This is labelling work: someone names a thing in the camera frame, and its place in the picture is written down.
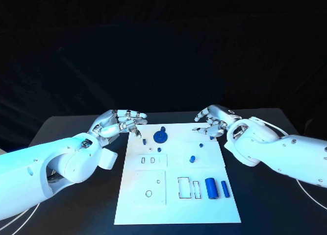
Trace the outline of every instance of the white robotic arm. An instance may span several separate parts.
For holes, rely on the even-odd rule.
[[[225,148],[248,166],[264,162],[273,170],[327,188],[327,141],[287,133],[261,119],[243,119],[234,111],[211,105],[195,121],[208,116],[209,128],[194,131],[220,137],[227,131]],[[283,137],[267,126],[282,131]]]
[[[0,220],[24,212],[51,198],[65,187],[86,181],[97,166],[111,169],[117,153],[104,148],[119,133],[142,134],[146,114],[110,110],[96,120],[88,133],[81,133],[0,155]],[[57,173],[47,177],[47,168]]]

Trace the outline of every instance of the dark table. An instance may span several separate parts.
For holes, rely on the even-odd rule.
[[[289,134],[296,129],[280,109],[237,110],[282,127]],[[150,124],[189,123],[198,112],[148,114]],[[51,117],[31,146],[87,132],[97,116]],[[241,224],[114,225],[129,134],[123,134],[109,149],[119,153],[113,170],[97,168],[90,179],[64,189],[41,203],[19,234],[90,235],[231,235],[231,234],[327,234],[327,211],[310,200],[293,178],[274,172],[264,163],[248,167],[224,148],[218,138],[231,181]],[[303,183],[306,190],[327,203],[327,189]],[[11,234],[25,222],[32,210],[5,229]]]

